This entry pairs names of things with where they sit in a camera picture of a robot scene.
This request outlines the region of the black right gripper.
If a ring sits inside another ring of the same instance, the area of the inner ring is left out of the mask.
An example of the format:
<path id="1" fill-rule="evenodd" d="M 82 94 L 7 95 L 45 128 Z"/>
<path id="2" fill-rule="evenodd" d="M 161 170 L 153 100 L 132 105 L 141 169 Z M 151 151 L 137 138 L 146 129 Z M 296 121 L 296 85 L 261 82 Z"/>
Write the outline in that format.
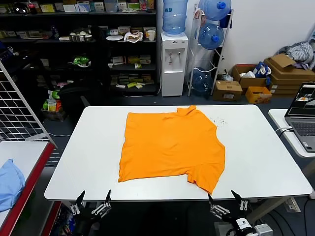
<path id="1" fill-rule="evenodd" d="M 246 218 L 245 212 L 248 211 L 250 207 L 249 201 L 243 199 L 238 193 L 233 190 L 231 190 L 231 193 L 239 206 L 239 210 L 230 213 L 229 210 L 215 204 L 212 196 L 208 194 L 210 212 L 217 218 L 221 219 L 223 222 L 230 223 L 232 225 L 247 224 L 248 220 Z"/>

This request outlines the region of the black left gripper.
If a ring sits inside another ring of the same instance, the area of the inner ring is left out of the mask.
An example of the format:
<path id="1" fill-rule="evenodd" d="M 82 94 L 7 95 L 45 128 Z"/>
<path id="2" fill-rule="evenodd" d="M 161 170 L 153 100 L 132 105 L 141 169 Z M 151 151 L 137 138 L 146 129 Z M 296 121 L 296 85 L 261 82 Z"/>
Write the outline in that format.
<path id="1" fill-rule="evenodd" d="M 94 223 L 101 220 L 111 210 L 111 189 L 108 191 L 105 201 L 96 209 L 84 208 L 82 205 L 85 190 L 77 197 L 75 204 L 70 205 L 70 210 L 75 218 L 74 236 L 88 236 Z"/>

